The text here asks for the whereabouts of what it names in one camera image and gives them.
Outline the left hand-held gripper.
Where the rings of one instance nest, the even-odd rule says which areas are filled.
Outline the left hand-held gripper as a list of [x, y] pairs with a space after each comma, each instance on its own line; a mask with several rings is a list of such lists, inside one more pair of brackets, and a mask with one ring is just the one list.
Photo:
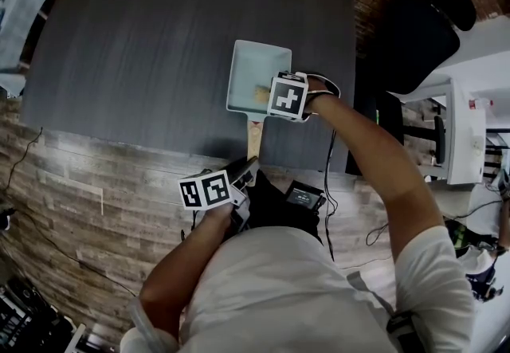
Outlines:
[[241, 158], [218, 171], [204, 170], [178, 180], [178, 192], [185, 210], [211, 210], [225, 204], [241, 206], [246, 187], [252, 185], [259, 170], [258, 157]]

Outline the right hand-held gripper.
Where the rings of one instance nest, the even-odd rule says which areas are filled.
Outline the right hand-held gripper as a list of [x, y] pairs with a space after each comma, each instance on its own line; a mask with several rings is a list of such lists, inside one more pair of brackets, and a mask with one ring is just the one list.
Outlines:
[[305, 121], [307, 94], [308, 76], [305, 73], [279, 72], [272, 78], [267, 115], [290, 121]]

